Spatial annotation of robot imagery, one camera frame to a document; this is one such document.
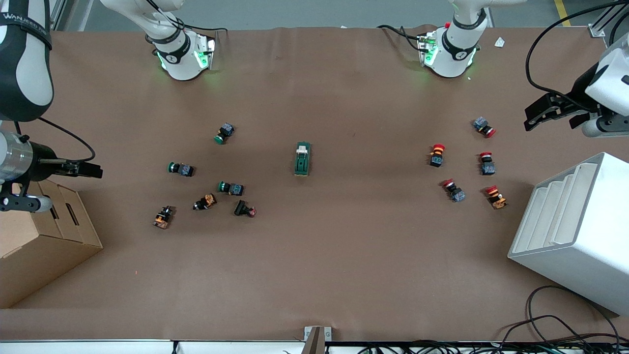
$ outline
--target power cable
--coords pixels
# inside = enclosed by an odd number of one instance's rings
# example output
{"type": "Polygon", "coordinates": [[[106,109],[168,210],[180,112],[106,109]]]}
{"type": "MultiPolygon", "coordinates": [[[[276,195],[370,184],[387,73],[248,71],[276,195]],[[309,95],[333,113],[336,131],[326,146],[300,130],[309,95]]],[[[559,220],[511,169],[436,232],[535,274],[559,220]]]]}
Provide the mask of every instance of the power cable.
{"type": "Polygon", "coordinates": [[[563,94],[563,93],[561,93],[561,92],[559,92],[559,91],[557,91],[555,89],[551,89],[551,88],[547,88],[547,87],[544,87],[542,85],[539,85],[535,81],[533,81],[533,79],[531,78],[531,70],[530,70],[531,54],[533,54],[533,50],[535,49],[537,44],[540,42],[542,37],[544,37],[546,35],[546,33],[548,33],[550,30],[555,28],[560,23],[562,23],[564,21],[567,21],[567,20],[570,20],[570,19],[573,19],[575,17],[581,16],[581,15],[584,15],[586,13],[591,13],[591,12],[594,12],[594,11],[597,11],[597,10],[600,10],[600,9],[610,8],[612,6],[617,6],[617,5],[622,5],[622,4],[629,4],[629,0],[618,0],[618,1],[615,1],[613,3],[607,3],[607,4],[598,5],[598,6],[593,6],[593,7],[589,8],[589,9],[578,11],[576,13],[573,13],[573,14],[569,15],[569,16],[561,18],[558,21],[556,21],[555,23],[553,23],[552,25],[546,27],[546,29],[541,32],[541,34],[535,39],[535,41],[533,41],[533,44],[531,45],[531,48],[528,50],[528,54],[526,55],[525,71],[526,71],[526,79],[528,80],[528,83],[530,83],[531,86],[533,86],[534,88],[540,89],[540,90],[548,92],[548,93],[556,94],[557,96],[560,96],[561,98],[565,99],[566,101],[572,103],[576,107],[579,107],[580,109],[585,110],[585,111],[589,111],[589,108],[587,108],[584,105],[578,103],[577,101],[575,101],[572,98],[566,96],[565,94],[563,94]]]}
{"type": "MultiPolygon", "coordinates": [[[[580,298],[581,300],[585,301],[588,305],[590,305],[594,310],[596,310],[603,318],[605,318],[605,321],[607,321],[607,323],[610,325],[612,331],[614,332],[614,338],[616,340],[616,348],[614,350],[614,354],[618,354],[618,352],[620,351],[620,335],[618,334],[618,330],[616,329],[616,326],[614,326],[613,322],[611,322],[611,319],[605,314],[603,313],[603,311],[601,311],[598,307],[596,307],[596,305],[590,301],[589,299],[575,293],[574,291],[560,286],[560,285],[544,285],[542,287],[538,287],[537,289],[533,290],[533,292],[531,292],[531,294],[528,296],[528,299],[526,300],[526,309],[528,312],[528,317],[532,318],[533,317],[533,298],[535,297],[535,294],[537,294],[539,291],[544,290],[544,289],[548,289],[548,288],[554,288],[554,289],[558,289],[567,293],[570,293],[572,295],[575,295],[576,297],[580,298]]],[[[570,328],[570,326],[568,326],[565,322],[561,321],[558,317],[556,317],[556,319],[558,321],[560,321],[575,337],[576,339],[578,339],[579,341],[583,342],[584,345],[587,345],[588,347],[592,348],[592,346],[581,336],[579,336],[572,328],[570,328]]],[[[546,340],[546,338],[544,338],[544,336],[542,335],[542,333],[540,332],[540,330],[537,328],[537,326],[535,325],[535,322],[532,321],[531,325],[533,326],[533,329],[535,330],[535,332],[537,333],[537,335],[539,335],[539,337],[541,339],[544,340],[544,342],[548,343],[548,340],[546,340]]]]}
{"type": "Polygon", "coordinates": [[[618,21],[614,24],[614,27],[611,28],[611,32],[610,32],[610,45],[613,44],[616,40],[616,31],[618,30],[618,27],[620,27],[620,24],[625,20],[625,18],[627,18],[629,16],[629,11],[627,11],[624,15],[620,16],[620,18],[618,19],[618,21]]]}
{"type": "Polygon", "coordinates": [[[81,144],[83,144],[91,153],[91,156],[88,157],[87,159],[79,159],[79,160],[67,160],[68,163],[85,163],[88,161],[92,161],[95,157],[96,157],[96,151],[94,151],[94,149],[92,149],[92,147],[85,142],[85,140],[81,139],[78,135],[76,135],[75,133],[71,132],[70,130],[67,130],[66,128],[61,127],[60,125],[57,125],[49,120],[47,120],[46,118],[42,118],[39,117],[37,118],[39,120],[41,120],[42,122],[51,125],[59,130],[61,130],[62,132],[66,133],[67,135],[73,137],[74,139],[78,140],[81,144]]]}
{"type": "Polygon", "coordinates": [[[149,5],[151,5],[151,7],[153,9],[155,9],[157,12],[159,12],[160,14],[162,14],[162,16],[164,18],[166,18],[166,20],[168,20],[168,22],[170,22],[173,26],[175,26],[176,29],[178,30],[184,30],[185,28],[190,28],[190,29],[197,29],[197,30],[204,30],[204,31],[220,31],[220,30],[224,30],[225,32],[227,32],[227,28],[225,27],[219,27],[219,28],[203,28],[203,27],[198,27],[198,26],[192,26],[192,25],[187,25],[185,24],[180,18],[175,17],[176,22],[170,18],[168,15],[166,15],[162,9],[155,3],[155,1],[153,0],[147,0],[147,3],[149,3],[149,5]]]}
{"type": "Polygon", "coordinates": [[[427,50],[427,49],[424,49],[424,48],[419,48],[419,47],[417,47],[416,45],[414,45],[414,44],[411,42],[411,39],[412,39],[412,40],[417,40],[417,37],[419,37],[419,36],[421,36],[421,35],[425,35],[426,33],[420,33],[420,34],[419,34],[419,35],[417,35],[417,36],[411,36],[411,35],[408,35],[408,34],[406,33],[406,30],[404,29],[404,26],[400,26],[400,27],[399,27],[399,30],[397,30],[397,29],[395,29],[394,27],[389,26],[389,25],[380,25],[380,26],[378,26],[378,28],[382,28],[382,29],[386,29],[386,30],[391,30],[391,31],[395,32],[395,34],[397,34],[397,35],[399,35],[399,36],[402,36],[402,37],[406,38],[406,41],[408,42],[408,44],[409,44],[409,45],[410,45],[413,49],[415,49],[415,50],[417,50],[417,51],[419,51],[419,52],[422,52],[422,53],[428,53],[428,50],[427,50]]]}

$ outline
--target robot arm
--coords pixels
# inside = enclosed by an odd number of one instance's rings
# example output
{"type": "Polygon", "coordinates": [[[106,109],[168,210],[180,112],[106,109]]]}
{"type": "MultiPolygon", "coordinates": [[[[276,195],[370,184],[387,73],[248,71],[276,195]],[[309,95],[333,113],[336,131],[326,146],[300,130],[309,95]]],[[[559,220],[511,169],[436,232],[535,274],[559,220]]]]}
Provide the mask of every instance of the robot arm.
{"type": "Polygon", "coordinates": [[[176,80],[194,79],[209,69],[214,40],[184,28],[169,11],[180,9],[184,0],[101,0],[106,8],[132,20],[157,48],[162,67],[176,80]]]}
{"type": "Polygon", "coordinates": [[[476,45],[487,28],[488,6],[507,6],[523,3],[526,0],[448,0],[454,7],[452,24],[438,28],[421,38],[420,53],[424,66],[431,68],[443,77],[457,77],[472,64],[476,45]]]}
{"type": "MultiPolygon", "coordinates": [[[[40,118],[52,102],[49,8],[48,0],[0,0],[0,123],[40,118]]],[[[26,193],[31,181],[52,174],[100,178],[103,171],[85,161],[59,159],[51,148],[0,125],[0,211],[48,210],[49,198],[26,193]],[[22,185],[18,194],[14,183],[22,185]]]]}
{"type": "Polygon", "coordinates": [[[48,1],[0,0],[0,120],[28,122],[52,102],[48,1]]]}
{"type": "Polygon", "coordinates": [[[629,33],[603,52],[566,96],[581,107],[547,93],[526,108],[526,131],[551,119],[574,116],[570,126],[581,127],[587,137],[629,136],[629,33]]]}

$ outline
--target brown table surface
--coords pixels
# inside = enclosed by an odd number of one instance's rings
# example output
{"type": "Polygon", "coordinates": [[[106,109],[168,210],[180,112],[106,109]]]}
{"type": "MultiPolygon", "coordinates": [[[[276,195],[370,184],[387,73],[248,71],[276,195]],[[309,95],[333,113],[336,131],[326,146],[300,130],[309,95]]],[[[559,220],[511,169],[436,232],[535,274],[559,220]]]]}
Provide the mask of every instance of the brown table surface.
{"type": "MultiPolygon", "coordinates": [[[[336,340],[501,338],[551,283],[506,257],[532,186],[601,151],[629,160],[626,139],[585,138],[567,119],[524,131],[524,108],[542,95],[524,73],[538,33],[489,29],[475,64],[443,79],[382,30],[233,31],[221,35],[220,71],[191,82],[170,79],[139,33],[55,33],[45,116],[90,142],[104,169],[102,180],[55,181],[81,191],[104,250],[2,310],[0,338],[291,340],[312,324],[336,340]],[[481,115],[491,139],[471,127],[481,115]],[[237,131],[218,146],[224,122],[237,131]],[[307,178],[292,173],[302,140],[307,178]],[[438,169],[426,164],[435,143],[446,146],[438,169]],[[478,168],[488,150],[492,177],[478,168]],[[171,161],[196,175],[167,173],[171,161]],[[449,178],[464,202],[448,199],[449,178]],[[238,197],[218,193],[211,210],[191,210],[221,180],[245,185],[256,218],[235,217],[238,197]],[[481,193],[491,185],[508,207],[491,208],[481,193]],[[152,225],[164,205],[177,207],[166,231],[152,225]]],[[[567,91],[603,49],[585,28],[558,28],[533,75],[567,91]]],[[[59,156],[87,153],[41,122],[22,130],[59,156]]],[[[610,331],[555,290],[534,312],[610,331]]],[[[627,317],[614,322],[629,333],[627,317]]],[[[535,337],[522,328],[510,339],[535,337]]]]}

